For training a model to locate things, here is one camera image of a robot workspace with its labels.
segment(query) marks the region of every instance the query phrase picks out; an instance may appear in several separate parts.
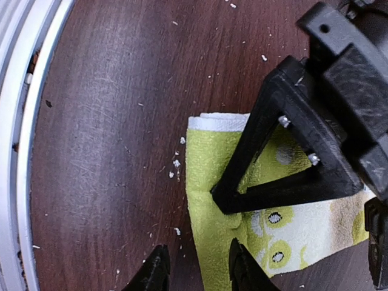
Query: white debris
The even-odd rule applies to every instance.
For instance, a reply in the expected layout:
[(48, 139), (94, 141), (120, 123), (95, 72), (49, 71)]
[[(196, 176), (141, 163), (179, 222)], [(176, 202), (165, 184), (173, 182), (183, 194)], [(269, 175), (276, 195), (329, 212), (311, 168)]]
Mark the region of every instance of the white debris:
[(300, 77), (298, 82), (296, 82), (295, 86), (298, 86), (301, 83), (301, 81), (303, 81), (303, 78), (304, 78), (304, 76)]
[(176, 231), (176, 235), (181, 235), (181, 230), (177, 227), (174, 227), (174, 230)]
[(24, 82), (25, 82), (27, 85), (31, 84), (31, 82), (32, 82), (32, 77), (33, 77), (33, 75), (32, 75), (31, 73), (27, 73), (26, 76), (25, 76)]
[(173, 161), (172, 163), (174, 164), (174, 166), (175, 166), (176, 168), (179, 168), (180, 165), (181, 165), (181, 163), (180, 163), (177, 159), (176, 159), (175, 161)]

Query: black plastic bracket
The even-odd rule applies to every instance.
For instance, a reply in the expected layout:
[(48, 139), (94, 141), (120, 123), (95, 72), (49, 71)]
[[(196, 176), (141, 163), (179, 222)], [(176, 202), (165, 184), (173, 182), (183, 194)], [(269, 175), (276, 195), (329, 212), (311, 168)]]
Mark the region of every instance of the black plastic bracket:
[(122, 291), (169, 291), (170, 255), (158, 245)]
[(229, 276), (232, 291), (280, 291), (236, 238), (230, 244)]
[[(342, 154), (343, 130), (318, 100), (313, 99), (314, 84), (304, 63), (290, 56), (264, 80), (236, 150), (212, 189), (213, 199), (222, 212), (247, 212), (342, 198), (363, 188)], [(284, 125), (314, 166), (248, 188), (243, 195), (238, 193), (248, 166), (262, 152), (279, 119), (284, 117), (289, 121)]]
[(365, 229), (369, 232), (369, 270), (377, 290), (388, 289), (388, 208), (374, 198), (365, 203)]

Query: white plastic rim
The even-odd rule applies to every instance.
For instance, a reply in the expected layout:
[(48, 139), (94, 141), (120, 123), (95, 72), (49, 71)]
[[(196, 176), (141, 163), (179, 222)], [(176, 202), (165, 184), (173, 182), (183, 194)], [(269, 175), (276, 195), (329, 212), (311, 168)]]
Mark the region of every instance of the white plastic rim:
[[(0, 20), (0, 74), (4, 75), (0, 78), (0, 291), (39, 290), (30, 222), (32, 142), (42, 87), (73, 2), (11, 0), (0, 4), (11, 20), (8, 27)], [(32, 82), (27, 86), (27, 68), (38, 49)], [(19, 145), (17, 153), (14, 144)]]

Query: patterned towel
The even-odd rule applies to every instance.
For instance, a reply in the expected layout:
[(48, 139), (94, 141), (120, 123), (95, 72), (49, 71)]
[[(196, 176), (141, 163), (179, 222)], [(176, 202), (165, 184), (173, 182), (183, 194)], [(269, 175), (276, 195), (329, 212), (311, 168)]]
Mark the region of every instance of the patterned towel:
[[(234, 237), (249, 249), (269, 275), (300, 270), (367, 239), (364, 203), (374, 197), (365, 188), (344, 199), (224, 215), (210, 189), (220, 179), (248, 115), (203, 113), (189, 118), (186, 192), (202, 279), (206, 291), (231, 290), (228, 273)], [(282, 127), (241, 181), (239, 191), (310, 167)]]

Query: wooden surface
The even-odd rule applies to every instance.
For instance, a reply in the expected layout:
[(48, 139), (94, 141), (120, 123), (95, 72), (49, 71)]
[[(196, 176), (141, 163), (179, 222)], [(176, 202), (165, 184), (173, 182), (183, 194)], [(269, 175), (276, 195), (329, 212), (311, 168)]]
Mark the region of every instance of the wooden surface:
[[(187, 118), (248, 112), (283, 57), (307, 55), (294, 22), (313, 3), (77, 1), (52, 62), (33, 150), (42, 291), (120, 291), (161, 243), (172, 257), (171, 290), (203, 290), (179, 143)], [(177, 150), (180, 182), (169, 178)], [(366, 252), (364, 243), (274, 282), (284, 290), (373, 290)]]

